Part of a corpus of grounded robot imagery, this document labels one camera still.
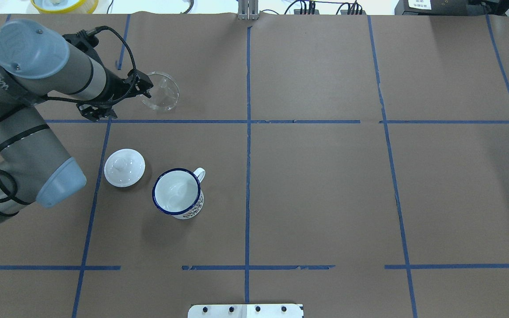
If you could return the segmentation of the clear glass funnel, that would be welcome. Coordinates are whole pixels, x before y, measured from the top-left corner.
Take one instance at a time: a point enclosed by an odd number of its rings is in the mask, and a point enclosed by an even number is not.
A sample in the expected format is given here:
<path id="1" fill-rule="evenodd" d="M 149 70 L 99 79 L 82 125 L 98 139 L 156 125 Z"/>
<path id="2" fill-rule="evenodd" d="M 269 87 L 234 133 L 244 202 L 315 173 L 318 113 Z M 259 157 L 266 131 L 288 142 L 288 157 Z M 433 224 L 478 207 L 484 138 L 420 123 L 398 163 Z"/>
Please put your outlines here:
<path id="1" fill-rule="evenodd" d="M 164 72 L 150 72 L 147 74 L 153 83 L 148 90 L 150 97 L 140 95 L 141 102 L 152 110 L 172 111 L 179 102 L 179 87 L 175 80 Z"/>

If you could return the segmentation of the white cup lid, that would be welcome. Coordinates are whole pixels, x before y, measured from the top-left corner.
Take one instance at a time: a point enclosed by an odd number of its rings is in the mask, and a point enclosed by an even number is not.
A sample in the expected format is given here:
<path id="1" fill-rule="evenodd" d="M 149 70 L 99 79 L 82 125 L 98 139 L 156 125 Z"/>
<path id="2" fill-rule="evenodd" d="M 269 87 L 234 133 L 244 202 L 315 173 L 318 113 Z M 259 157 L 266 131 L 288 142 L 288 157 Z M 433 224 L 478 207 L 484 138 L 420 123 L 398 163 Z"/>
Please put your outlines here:
<path id="1" fill-rule="evenodd" d="M 134 149 L 119 149 L 109 155 L 103 167 L 103 175 L 112 186 L 125 188 L 137 183 L 144 175 L 146 162 Z"/>

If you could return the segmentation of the white enamel mug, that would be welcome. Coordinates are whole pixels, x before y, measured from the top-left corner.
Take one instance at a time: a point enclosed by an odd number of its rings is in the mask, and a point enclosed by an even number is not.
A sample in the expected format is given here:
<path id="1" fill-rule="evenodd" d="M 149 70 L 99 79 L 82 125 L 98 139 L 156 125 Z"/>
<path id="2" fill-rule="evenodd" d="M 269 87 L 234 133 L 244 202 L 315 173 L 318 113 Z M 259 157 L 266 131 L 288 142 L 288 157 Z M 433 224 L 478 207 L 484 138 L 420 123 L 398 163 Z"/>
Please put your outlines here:
<path id="1" fill-rule="evenodd" d="M 161 174 L 152 189 L 152 200 L 162 213 L 179 220 L 189 220 L 204 207 L 205 198 L 201 182 L 205 169 L 195 171 L 184 168 L 170 169 Z"/>

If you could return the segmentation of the yellow tape roll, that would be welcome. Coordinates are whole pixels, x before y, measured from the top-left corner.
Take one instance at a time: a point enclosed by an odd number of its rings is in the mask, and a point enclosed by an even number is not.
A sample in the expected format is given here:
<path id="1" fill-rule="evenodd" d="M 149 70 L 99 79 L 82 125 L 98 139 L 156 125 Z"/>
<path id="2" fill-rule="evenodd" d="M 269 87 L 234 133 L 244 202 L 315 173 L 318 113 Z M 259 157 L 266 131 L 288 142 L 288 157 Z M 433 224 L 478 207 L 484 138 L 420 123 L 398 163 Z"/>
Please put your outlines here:
<path id="1" fill-rule="evenodd" d="M 41 14 L 93 14 L 99 0 L 30 0 Z"/>

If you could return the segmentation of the brown paper table cover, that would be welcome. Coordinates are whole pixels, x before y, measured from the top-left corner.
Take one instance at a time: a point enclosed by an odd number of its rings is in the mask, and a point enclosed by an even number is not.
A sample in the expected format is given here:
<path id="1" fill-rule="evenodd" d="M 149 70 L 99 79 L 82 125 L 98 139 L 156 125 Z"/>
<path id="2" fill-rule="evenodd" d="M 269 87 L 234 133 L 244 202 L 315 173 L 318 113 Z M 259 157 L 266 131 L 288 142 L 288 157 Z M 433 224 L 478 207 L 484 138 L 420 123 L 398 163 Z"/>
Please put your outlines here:
<path id="1" fill-rule="evenodd" d="M 108 25 L 180 101 L 41 115 L 87 185 L 0 225 L 0 318 L 179 318 L 299 303 L 307 318 L 509 318 L 509 17 L 31 15 Z M 109 155 L 143 177 L 119 188 Z M 206 171 L 189 220 L 152 189 Z"/>

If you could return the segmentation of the black computer box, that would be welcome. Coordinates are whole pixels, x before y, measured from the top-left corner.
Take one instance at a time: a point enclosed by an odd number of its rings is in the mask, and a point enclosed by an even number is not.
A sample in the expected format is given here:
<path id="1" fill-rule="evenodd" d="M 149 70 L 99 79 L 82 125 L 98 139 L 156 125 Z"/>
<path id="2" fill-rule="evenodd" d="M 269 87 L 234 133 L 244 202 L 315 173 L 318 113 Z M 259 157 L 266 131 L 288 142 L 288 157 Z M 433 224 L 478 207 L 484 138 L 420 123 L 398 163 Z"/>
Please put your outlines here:
<path id="1" fill-rule="evenodd" d="M 394 15 L 479 16 L 490 12 L 481 0 L 399 0 Z"/>

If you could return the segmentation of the aluminium frame post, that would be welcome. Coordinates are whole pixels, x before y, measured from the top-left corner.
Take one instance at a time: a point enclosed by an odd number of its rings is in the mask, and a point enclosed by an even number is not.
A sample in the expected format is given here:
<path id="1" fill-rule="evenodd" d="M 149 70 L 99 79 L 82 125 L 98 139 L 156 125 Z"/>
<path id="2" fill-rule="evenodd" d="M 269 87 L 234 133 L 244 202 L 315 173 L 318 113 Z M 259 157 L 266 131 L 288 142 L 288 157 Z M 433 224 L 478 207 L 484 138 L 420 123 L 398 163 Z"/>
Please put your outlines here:
<path id="1" fill-rule="evenodd" d="M 258 0 L 237 0 L 238 20 L 258 20 L 260 18 Z"/>

